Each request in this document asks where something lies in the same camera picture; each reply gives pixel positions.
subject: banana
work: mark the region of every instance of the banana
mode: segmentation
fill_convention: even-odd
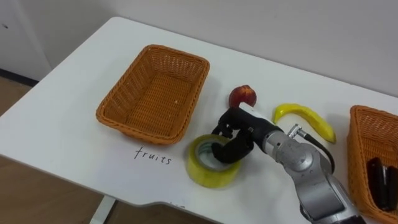
[[[306,106],[298,105],[296,103],[281,104],[275,109],[272,121],[276,124],[281,117],[289,113],[293,113],[304,118],[326,141],[331,143],[336,142],[336,135],[331,125],[319,116],[319,114]]]

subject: wooden floor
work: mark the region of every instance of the wooden floor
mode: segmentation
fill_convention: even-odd
[[[0,77],[0,116],[30,87]],[[0,224],[89,223],[102,195],[0,156]],[[210,224],[165,205],[118,202],[108,224]]]

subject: apple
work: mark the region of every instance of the apple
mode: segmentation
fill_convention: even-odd
[[[257,101],[256,92],[250,88],[249,85],[243,85],[236,87],[232,92],[229,94],[229,107],[239,107],[239,104],[242,102],[247,103],[250,106],[254,106]]]

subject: white table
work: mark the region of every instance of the white table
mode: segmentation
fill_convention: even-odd
[[[173,146],[129,139],[95,118],[100,101],[149,44],[184,50],[211,63],[185,137]],[[398,111],[398,99],[391,96],[115,17],[0,117],[0,154],[131,205],[166,203],[221,223],[307,223],[290,177],[258,149],[223,190],[201,187],[185,172],[188,144],[211,132],[227,109],[227,95],[243,84],[256,90],[255,108],[269,118],[277,105],[292,102],[329,121],[338,142],[323,143],[346,187],[351,106]],[[315,134],[297,116],[280,121],[284,130],[294,123]],[[135,158],[142,146],[171,159],[170,164]]]

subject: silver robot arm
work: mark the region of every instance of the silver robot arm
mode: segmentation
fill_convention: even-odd
[[[313,145],[296,141],[296,134],[307,135],[298,125],[285,134],[252,107],[242,104],[240,107],[230,108],[213,131],[213,134],[233,138],[223,147],[212,146],[219,161],[233,163],[242,159],[253,149],[254,142],[282,164],[292,177],[300,211],[308,221],[317,224],[366,223],[343,186],[332,176],[334,162],[331,155],[328,155],[329,161]],[[235,138],[233,130],[239,130]]]
[[[308,221],[365,223],[343,186],[332,176],[330,162],[314,146],[274,131],[266,135],[261,150],[282,164],[292,177],[301,212]]]

